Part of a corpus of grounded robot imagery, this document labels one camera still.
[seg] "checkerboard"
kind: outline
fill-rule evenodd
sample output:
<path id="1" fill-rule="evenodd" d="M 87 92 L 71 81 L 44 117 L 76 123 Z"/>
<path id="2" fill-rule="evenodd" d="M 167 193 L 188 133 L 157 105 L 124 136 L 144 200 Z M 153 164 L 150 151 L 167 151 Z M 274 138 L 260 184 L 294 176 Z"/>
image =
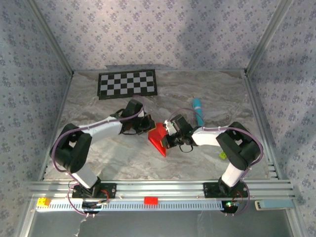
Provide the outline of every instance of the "checkerboard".
<path id="1" fill-rule="evenodd" d="M 154 70 L 99 74 L 99 100 L 132 97 L 133 95 L 157 95 Z"/>

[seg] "teal marker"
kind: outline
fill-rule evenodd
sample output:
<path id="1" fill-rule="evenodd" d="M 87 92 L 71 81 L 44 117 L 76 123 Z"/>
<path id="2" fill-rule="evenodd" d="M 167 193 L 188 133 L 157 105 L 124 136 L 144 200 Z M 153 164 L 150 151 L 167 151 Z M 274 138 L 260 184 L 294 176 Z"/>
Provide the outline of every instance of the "teal marker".
<path id="1" fill-rule="evenodd" d="M 193 99 L 193 109 L 202 117 L 202 104 L 201 101 L 198 98 Z M 198 126 L 203 126 L 203 120 L 200 116 L 197 116 L 197 124 Z"/>

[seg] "small yellow object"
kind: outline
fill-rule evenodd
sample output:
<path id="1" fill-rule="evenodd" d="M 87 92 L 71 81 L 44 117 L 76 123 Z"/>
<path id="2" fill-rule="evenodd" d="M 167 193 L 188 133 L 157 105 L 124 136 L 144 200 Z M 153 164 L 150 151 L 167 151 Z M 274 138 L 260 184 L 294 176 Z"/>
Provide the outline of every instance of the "small yellow object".
<path id="1" fill-rule="evenodd" d="M 222 158 L 222 159 L 226 159 L 226 158 L 227 158 L 225 152 L 221 152 L 221 153 L 219 154 L 219 157 Z"/>
<path id="2" fill-rule="evenodd" d="M 37 206 L 49 206 L 50 204 L 50 199 L 47 197 L 39 197 L 38 202 L 37 202 Z"/>

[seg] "red object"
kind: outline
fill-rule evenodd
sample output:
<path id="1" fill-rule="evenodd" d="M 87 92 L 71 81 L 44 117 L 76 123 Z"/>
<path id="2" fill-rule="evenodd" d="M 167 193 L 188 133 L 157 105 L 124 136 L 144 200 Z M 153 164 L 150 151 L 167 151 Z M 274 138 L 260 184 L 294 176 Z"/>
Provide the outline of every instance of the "red object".
<path id="1" fill-rule="evenodd" d="M 158 197 L 144 197 L 145 205 L 158 205 Z"/>
<path id="2" fill-rule="evenodd" d="M 161 140 L 165 135 L 166 129 L 162 126 L 162 122 L 156 123 L 156 128 L 148 132 L 148 140 L 164 157 L 166 157 L 166 148 L 162 146 Z"/>

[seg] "gray marble tabletop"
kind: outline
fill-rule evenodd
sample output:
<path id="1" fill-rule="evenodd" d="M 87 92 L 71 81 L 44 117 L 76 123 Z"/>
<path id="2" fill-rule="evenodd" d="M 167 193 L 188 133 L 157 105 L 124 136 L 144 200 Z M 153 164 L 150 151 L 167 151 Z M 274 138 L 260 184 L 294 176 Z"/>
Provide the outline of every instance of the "gray marble tabletop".
<path id="1" fill-rule="evenodd" d="M 146 112 L 156 122 L 163 122 L 178 108 L 192 107 L 192 99 L 202 103 L 205 125 L 225 126 L 242 123 L 259 137 L 252 108 L 242 78 L 238 73 L 219 71 L 156 71 L 158 96 L 145 97 Z M 98 73 L 75 73 L 67 96 L 58 134 L 68 123 L 84 125 L 102 120 L 125 108 L 130 98 L 99 100 Z M 196 125 L 195 115 L 181 112 Z M 102 180 L 120 179 L 218 179 L 229 161 L 219 157 L 220 147 L 200 146 L 190 153 L 179 148 L 167 150 L 163 157 L 149 142 L 147 134 L 119 135 L 105 138 L 90 147 L 87 163 Z M 45 180 L 69 179 L 54 170 L 49 161 Z M 264 158 L 246 178 L 269 178 Z"/>

